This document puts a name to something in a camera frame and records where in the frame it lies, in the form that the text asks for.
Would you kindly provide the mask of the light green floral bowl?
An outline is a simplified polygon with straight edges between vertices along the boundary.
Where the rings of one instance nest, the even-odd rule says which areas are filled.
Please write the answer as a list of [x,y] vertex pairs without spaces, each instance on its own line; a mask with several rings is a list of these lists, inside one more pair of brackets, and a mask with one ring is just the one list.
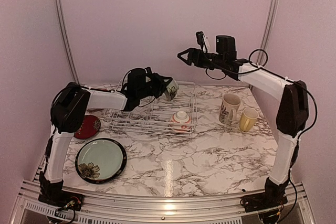
[[172,101],[176,95],[177,92],[179,90],[179,85],[178,83],[173,79],[167,86],[166,86],[166,90],[164,91],[164,94],[166,96],[166,98],[169,101]]

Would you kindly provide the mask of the tall seashell ceramic mug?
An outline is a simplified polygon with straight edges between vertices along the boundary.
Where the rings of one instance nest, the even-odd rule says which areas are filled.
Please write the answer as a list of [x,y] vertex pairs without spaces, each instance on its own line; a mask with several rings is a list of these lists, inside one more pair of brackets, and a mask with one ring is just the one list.
[[224,94],[220,106],[219,121],[225,125],[230,125],[234,122],[237,118],[237,112],[240,104],[241,100],[239,96],[235,94]]

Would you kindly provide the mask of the yellow ceramic mug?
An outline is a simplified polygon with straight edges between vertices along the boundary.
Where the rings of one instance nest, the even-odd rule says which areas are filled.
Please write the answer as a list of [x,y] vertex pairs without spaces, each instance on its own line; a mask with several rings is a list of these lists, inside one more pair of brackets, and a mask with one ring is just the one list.
[[255,125],[259,117],[258,111],[254,108],[244,108],[239,121],[241,131],[247,132]]

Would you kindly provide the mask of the red floral plate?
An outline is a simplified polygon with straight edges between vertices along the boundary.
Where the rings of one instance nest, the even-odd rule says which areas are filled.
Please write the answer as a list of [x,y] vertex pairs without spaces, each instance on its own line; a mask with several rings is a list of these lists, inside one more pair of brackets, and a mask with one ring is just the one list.
[[101,122],[94,115],[85,115],[82,125],[74,134],[74,137],[80,140],[85,140],[95,136],[101,128]]

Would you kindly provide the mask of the pink dotted scalloped plate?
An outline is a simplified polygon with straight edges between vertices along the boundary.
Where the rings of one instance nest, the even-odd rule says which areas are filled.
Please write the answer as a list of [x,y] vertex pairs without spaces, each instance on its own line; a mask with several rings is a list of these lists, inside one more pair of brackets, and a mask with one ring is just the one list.
[[91,90],[94,90],[94,91],[100,91],[100,92],[109,92],[109,91],[106,90],[106,89],[96,89],[96,88],[92,88]]

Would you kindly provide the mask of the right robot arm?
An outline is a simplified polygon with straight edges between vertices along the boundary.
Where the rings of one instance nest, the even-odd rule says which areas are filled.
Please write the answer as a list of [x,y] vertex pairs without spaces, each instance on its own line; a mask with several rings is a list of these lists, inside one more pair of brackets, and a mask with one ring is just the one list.
[[276,116],[278,149],[265,182],[265,191],[260,195],[260,203],[271,207],[285,194],[290,170],[298,156],[299,140],[309,117],[307,86],[303,81],[292,81],[253,64],[250,59],[238,59],[232,36],[216,36],[215,53],[208,51],[202,32],[197,32],[196,38],[200,49],[189,48],[179,52],[179,59],[189,66],[221,70],[230,78],[253,86],[279,101]]

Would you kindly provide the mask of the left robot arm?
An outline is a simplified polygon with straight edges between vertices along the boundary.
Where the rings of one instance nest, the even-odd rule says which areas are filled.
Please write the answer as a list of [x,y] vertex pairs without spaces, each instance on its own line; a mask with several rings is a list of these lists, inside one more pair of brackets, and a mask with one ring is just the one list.
[[152,72],[150,67],[129,70],[120,90],[102,90],[70,82],[54,97],[50,107],[51,135],[45,150],[45,166],[40,172],[40,195],[56,206],[66,199],[79,198],[63,188],[62,170],[74,134],[81,128],[88,109],[130,112],[147,97],[165,95],[172,100],[179,85],[172,77]]

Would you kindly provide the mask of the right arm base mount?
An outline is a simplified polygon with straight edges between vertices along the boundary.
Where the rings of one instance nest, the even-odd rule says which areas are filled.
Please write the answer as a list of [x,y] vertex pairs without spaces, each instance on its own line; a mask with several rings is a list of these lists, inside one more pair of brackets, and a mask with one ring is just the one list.
[[245,195],[241,198],[240,204],[244,207],[245,212],[259,211],[284,205],[288,202],[285,193],[288,184],[289,179],[283,184],[277,185],[270,178],[267,178],[263,193]]

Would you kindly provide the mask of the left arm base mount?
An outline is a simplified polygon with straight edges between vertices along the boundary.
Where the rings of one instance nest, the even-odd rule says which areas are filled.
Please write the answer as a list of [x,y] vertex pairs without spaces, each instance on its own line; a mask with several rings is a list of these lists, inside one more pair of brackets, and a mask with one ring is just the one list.
[[45,177],[39,178],[40,194],[38,201],[58,207],[64,210],[65,206],[71,201],[74,202],[72,208],[75,211],[80,211],[83,203],[84,196],[78,193],[72,193],[63,190],[64,181],[61,180],[57,183],[51,183]]

